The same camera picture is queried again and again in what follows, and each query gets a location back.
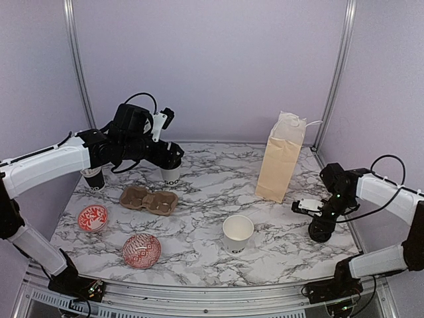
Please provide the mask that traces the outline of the white paper coffee cup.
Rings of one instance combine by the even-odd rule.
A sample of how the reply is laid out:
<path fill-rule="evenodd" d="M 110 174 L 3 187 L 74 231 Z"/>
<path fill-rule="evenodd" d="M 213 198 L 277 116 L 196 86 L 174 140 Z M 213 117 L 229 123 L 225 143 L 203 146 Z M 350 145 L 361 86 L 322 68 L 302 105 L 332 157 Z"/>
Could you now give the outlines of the white paper coffee cup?
<path fill-rule="evenodd" d="M 161 168 L 160 173 L 161 173 L 165 186 L 175 187 L 179 184 L 180 182 L 180 167 L 179 166 L 172 169 Z"/>

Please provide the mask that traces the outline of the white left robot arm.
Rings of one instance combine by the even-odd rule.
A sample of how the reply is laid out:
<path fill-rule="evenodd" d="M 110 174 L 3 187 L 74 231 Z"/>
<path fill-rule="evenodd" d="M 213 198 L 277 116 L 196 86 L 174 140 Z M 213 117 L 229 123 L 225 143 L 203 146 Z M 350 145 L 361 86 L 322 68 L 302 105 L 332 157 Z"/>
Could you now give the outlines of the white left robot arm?
<path fill-rule="evenodd" d="M 59 144 L 2 161 L 1 238 L 58 277 L 59 286 L 68 294 L 79 294 L 84 287 L 83 279 L 72 261 L 24 220 L 16 198 L 61 176 L 106 164 L 118 168 L 125 160 L 132 160 L 135 165 L 146 160 L 165 170 L 178 168 L 184 151 L 175 142 L 160 140 L 160 133 L 173 118 L 174 112 L 169 108 L 152 114 L 142 107 L 123 103 L 113 120 L 102 129 L 70 134 Z"/>

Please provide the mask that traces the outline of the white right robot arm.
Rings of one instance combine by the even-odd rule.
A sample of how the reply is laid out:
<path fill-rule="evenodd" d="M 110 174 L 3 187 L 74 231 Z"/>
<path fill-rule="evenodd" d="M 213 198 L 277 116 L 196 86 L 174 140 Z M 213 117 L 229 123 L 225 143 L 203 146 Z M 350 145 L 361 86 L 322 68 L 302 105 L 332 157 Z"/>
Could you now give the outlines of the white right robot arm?
<path fill-rule="evenodd" d="M 409 226 L 407 238 L 368 254 L 347 258 L 337 263 L 328 291 L 335 297 L 343 296 L 354 281 L 365 276 L 397 274 L 403 271 L 423 270 L 423 194 L 407 189 L 377 175 L 371 169 L 344 170 L 340 164 L 327 164 L 320 173 L 328 199 L 301 199 L 292 205 L 293 211 L 304 212 L 312 218 L 309 236 L 315 242 L 327 242 L 340 217 L 357 211 L 363 200 L 377 209 L 362 214 L 363 217 L 388 211 Z"/>

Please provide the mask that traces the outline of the brown cardboard cup carrier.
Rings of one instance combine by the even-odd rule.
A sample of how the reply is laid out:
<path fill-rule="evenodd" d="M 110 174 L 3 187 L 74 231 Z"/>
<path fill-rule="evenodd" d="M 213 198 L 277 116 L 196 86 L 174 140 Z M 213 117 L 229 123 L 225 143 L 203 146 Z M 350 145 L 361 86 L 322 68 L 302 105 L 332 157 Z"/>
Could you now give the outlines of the brown cardboard cup carrier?
<path fill-rule="evenodd" d="M 145 187 L 131 186 L 123 191 L 119 203 L 127 209 L 146 209 L 151 214 L 168 217 L 178 204 L 178 196 L 170 191 L 151 192 Z"/>

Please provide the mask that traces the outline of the brown paper bag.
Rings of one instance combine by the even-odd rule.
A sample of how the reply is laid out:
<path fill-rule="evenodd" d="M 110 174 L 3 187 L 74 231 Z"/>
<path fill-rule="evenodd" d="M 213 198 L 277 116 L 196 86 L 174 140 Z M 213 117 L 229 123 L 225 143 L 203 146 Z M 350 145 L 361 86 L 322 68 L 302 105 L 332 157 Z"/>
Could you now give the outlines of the brown paper bag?
<path fill-rule="evenodd" d="M 281 112 L 268 137 L 255 195 L 281 203 L 288 190 L 307 122 L 293 113 Z"/>

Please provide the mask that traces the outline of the black cup with straws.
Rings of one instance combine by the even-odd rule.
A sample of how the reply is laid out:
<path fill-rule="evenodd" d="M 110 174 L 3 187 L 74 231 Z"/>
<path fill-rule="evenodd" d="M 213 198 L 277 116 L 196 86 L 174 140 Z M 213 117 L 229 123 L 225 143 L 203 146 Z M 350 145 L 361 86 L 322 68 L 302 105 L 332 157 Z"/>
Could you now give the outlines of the black cup with straws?
<path fill-rule="evenodd" d="M 94 169 L 84 169 L 80 173 L 85 179 L 90 190 L 100 191 L 105 187 L 102 167 Z"/>

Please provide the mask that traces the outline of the red geometric pattern bowl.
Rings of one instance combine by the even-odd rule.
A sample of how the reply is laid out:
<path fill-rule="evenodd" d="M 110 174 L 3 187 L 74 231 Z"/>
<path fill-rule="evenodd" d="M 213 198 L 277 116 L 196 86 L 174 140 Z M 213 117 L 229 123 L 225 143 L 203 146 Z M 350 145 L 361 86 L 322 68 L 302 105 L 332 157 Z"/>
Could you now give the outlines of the red geometric pattern bowl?
<path fill-rule="evenodd" d="M 160 241 L 149 234 L 133 235 L 123 245 L 123 259 L 133 268 L 152 267 L 159 260 L 161 253 Z"/>

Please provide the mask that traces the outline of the red floral pattern bowl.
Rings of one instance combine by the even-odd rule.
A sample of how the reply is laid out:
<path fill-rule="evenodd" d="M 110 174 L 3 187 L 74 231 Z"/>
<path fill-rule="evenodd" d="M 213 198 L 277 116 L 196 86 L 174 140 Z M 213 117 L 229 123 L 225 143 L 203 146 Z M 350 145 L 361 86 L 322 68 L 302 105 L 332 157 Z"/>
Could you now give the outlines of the red floral pattern bowl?
<path fill-rule="evenodd" d="M 78 226 L 81 230 L 96 233 L 103 230 L 108 222 L 108 210 L 102 205 L 89 205 L 78 215 Z"/>

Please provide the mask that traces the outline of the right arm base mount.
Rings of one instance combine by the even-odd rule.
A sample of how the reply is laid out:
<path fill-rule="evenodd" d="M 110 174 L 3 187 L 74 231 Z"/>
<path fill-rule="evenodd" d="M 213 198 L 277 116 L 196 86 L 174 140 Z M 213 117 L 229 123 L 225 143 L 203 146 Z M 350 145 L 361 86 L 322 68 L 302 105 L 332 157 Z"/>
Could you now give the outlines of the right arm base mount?
<path fill-rule="evenodd" d="M 362 292 L 363 287 L 360 280 L 353 278 L 331 278 L 310 282 L 305 284 L 301 290 L 302 295 L 308 298 L 310 304 L 350 297 Z"/>

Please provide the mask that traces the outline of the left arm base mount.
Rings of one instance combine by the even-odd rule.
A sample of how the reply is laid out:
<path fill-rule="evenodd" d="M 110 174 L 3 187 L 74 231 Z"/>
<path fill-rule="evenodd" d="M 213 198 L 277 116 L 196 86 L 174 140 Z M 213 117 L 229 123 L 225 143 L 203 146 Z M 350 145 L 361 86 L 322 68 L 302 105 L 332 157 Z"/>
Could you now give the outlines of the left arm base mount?
<path fill-rule="evenodd" d="M 80 276 L 54 276 L 48 284 L 50 291 L 94 302 L 102 301 L 105 287 L 103 280 Z"/>

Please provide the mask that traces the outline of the right aluminium frame post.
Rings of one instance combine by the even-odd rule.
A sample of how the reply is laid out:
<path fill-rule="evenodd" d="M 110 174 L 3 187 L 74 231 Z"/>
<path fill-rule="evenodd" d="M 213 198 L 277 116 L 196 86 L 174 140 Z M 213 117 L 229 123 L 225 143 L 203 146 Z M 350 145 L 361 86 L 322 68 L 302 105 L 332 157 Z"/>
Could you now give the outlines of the right aluminium frame post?
<path fill-rule="evenodd" d="M 354 20 L 356 16 L 357 1 L 348 0 L 346 2 L 346 10 L 344 14 L 344 22 L 341 34 L 341 40 L 339 44 L 339 51 L 337 54 L 335 70 L 333 72 L 333 78 L 331 80 L 331 85 L 329 88 L 329 93 L 327 95 L 327 100 L 324 108 L 324 113 L 322 116 L 322 123 L 315 137 L 313 148 L 316 152 L 320 150 L 323 145 L 325 135 L 329 128 L 331 116 L 333 114 L 341 80 L 343 77 L 344 69 L 346 66 L 346 61 L 348 59 L 348 53 L 350 50 L 350 43 L 354 28 Z"/>

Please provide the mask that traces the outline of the aluminium frame post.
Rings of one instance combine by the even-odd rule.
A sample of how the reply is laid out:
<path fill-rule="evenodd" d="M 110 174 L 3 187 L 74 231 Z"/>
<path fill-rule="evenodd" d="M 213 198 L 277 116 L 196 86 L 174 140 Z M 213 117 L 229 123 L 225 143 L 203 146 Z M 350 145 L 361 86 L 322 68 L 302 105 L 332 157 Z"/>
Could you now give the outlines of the aluminium frame post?
<path fill-rule="evenodd" d="M 324 108 L 324 113 L 322 116 L 322 123 L 315 137 L 313 148 L 316 152 L 320 150 L 323 145 L 325 135 L 329 128 L 331 116 L 333 114 L 341 80 L 343 77 L 344 69 L 346 66 L 346 61 L 348 59 L 348 53 L 350 50 L 350 43 L 354 28 L 354 20 L 356 16 L 357 1 L 348 0 L 346 2 L 346 10 L 344 14 L 344 22 L 341 34 L 341 40 L 339 44 L 339 51 L 337 54 L 335 70 L 333 72 L 333 78 L 331 80 L 331 85 L 329 88 L 329 93 L 327 95 L 327 100 Z"/>
<path fill-rule="evenodd" d="M 76 74 L 77 86 L 79 95 L 81 97 L 83 112 L 89 128 L 94 129 L 96 127 L 96 123 L 83 71 L 76 18 L 74 14 L 74 2 L 72 0 L 63 0 L 63 8 L 72 64 Z"/>

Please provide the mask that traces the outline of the left aluminium frame post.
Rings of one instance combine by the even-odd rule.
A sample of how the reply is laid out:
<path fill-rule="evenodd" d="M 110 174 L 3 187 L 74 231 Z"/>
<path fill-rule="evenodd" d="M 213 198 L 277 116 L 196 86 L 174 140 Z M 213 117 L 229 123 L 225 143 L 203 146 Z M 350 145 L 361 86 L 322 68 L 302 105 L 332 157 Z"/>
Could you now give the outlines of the left aluminium frame post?
<path fill-rule="evenodd" d="M 94 129 L 96 127 L 96 123 L 83 71 L 76 18 L 74 14 L 74 2 L 72 0 L 63 0 L 63 8 L 72 64 L 76 74 L 77 86 L 79 95 L 81 97 L 83 112 L 89 128 Z"/>

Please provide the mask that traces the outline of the front aluminium rail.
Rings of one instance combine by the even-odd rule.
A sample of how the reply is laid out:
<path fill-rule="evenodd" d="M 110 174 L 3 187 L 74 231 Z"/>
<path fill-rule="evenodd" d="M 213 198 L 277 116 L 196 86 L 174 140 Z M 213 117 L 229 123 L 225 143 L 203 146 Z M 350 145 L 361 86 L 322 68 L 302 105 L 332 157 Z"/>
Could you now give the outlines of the front aluminium rail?
<path fill-rule="evenodd" d="M 349 307 L 355 317 L 398 317 L 388 283 L 366 279 L 361 296 L 311 304 L 302 284 L 245 287 L 179 287 L 105 281 L 101 302 L 75 302 L 48 290 L 32 267 L 10 317 L 335 317 Z"/>

